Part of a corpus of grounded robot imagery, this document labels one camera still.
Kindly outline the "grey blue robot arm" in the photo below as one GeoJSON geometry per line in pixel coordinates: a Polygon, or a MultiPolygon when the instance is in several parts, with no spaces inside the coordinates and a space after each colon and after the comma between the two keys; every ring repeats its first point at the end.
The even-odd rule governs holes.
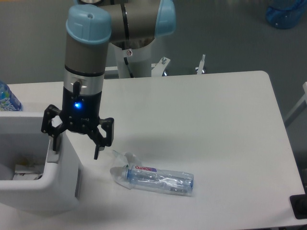
{"type": "Polygon", "coordinates": [[[70,7],[62,107],[49,105],[41,127],[51,137],[53,151],[67,130],[87,135],[95,143],[95,158],[111,146],[114,119],[99,116],[108,45],[170,35],[175,28],[176,10],[171,0],[79,0],[70,7]]]}

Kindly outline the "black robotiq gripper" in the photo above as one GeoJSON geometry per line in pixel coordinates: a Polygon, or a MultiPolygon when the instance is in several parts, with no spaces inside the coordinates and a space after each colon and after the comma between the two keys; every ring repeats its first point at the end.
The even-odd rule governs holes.
{"type": "Polygon", "coordinates": [[[99,152],[105,147],[110,147],[114,139],[114,118],[100,119],[99,110],[101,95],[81,94],[81,83],[75,81],[72,90],[63,88],[62,110],[50,104],[44,111],[41,132],[48,134],[53,139],[52,150],[59,148],[58,138],[65,130],[87,134],[95,144],[94,159],[97,160],[99,152]],[[62,123],[56,127],[52,125],[52,119],[60,117],[62,123]],[[100,133],[100,126],[106,133],[105,137],[100,133]]]}

